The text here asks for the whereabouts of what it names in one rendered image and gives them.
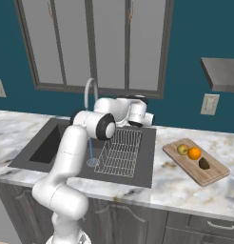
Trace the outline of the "dark grey sink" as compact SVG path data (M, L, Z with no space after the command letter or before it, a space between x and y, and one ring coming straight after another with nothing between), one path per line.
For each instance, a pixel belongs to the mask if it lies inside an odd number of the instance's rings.
M62 139L68 121L65 119L51 118L46 125L37 133L28 145L12 160L13 168L32 170L47 173L51 170L55 156ZM139 130L142 140L138 151L135 172L132 177L96 173L94 171L97 159L106 141L93 139L92 156L90 161L89 145L84 159L80 178L100 180L112 183L126 184L137 187L149 188L152 183L153 161L155 152L156 131L152 128L123 127L124 129Z

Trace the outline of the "silver curved sink faucet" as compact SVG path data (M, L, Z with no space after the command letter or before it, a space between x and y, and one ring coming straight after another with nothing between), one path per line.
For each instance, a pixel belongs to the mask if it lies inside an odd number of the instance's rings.
M88 93L89 93L90 87L93 87L94 99L98 100L98 84L94 78L90 78L86 83L85 93L84 93L86 110L88 110Z

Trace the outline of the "grey wall shelf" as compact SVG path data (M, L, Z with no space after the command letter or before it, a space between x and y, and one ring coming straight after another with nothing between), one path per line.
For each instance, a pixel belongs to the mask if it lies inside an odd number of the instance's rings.
M213 92L234 92L234 59L202 57L201 66Z

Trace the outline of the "dark grey drawer front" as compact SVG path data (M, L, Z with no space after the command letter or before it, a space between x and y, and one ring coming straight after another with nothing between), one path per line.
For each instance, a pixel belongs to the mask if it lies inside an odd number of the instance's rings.
M204 216L192 215L189 219L188 226L193 229L203 230L205 232L216 233L216 234L226 234L226 235L234 235L233 231L216 229L208 226L206 221L211 221L213 224L221 225L221 226L232 226L234 225L233 221L227 221L216 218L209 218Z

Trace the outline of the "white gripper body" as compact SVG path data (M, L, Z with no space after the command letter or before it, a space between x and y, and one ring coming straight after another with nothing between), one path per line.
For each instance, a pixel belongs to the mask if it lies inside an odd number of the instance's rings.
M145 125L146 126L152 126L154 124L155 115L152 113L147 112L145 115Z

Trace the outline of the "orange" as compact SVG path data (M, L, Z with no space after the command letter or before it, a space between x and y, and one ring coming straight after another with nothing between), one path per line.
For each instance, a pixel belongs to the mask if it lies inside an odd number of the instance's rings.
M188 150L187 156L192 160L197 160L201 157L201 150L198 147L192 147Z

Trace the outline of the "blue water stream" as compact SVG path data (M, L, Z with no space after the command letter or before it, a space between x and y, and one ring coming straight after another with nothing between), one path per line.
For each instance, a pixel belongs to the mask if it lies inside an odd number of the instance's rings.
M89 138L88 144L89 144L89 151L90 151L90 161L93 163L91 138Z

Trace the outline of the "wooden cutting board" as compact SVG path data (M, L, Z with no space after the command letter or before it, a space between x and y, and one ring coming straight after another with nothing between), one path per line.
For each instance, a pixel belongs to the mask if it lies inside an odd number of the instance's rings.
M177 147L181 144L186 144L189 148L198 147L201 150L201 157L197 160L192 160L187 155L178 154ZM189 138L166 144L163 146L163 151L202 187L208 186L230 174L230 170L225 165ZM208 170L203 170L199 167L199 160L202 157L207 160L210 166Z

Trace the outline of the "grey framed window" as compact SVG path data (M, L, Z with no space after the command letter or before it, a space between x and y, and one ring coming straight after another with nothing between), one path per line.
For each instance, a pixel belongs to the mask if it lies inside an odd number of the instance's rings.
M164 96L174 0L14 4L37 90L82 93L94 78L101 95Z

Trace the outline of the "dark green kiwi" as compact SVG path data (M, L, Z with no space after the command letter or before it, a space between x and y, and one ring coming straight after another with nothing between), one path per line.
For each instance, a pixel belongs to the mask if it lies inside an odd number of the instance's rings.
M199 167L203 170L208 170L210 168L207 160L203 157L199 160Z

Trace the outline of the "yellow-green apple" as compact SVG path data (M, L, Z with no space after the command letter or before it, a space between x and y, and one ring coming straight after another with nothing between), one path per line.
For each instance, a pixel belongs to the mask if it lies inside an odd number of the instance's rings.
M188 146L185 144L181 144L177 147L177 152L180 155L186 155L188 152Z

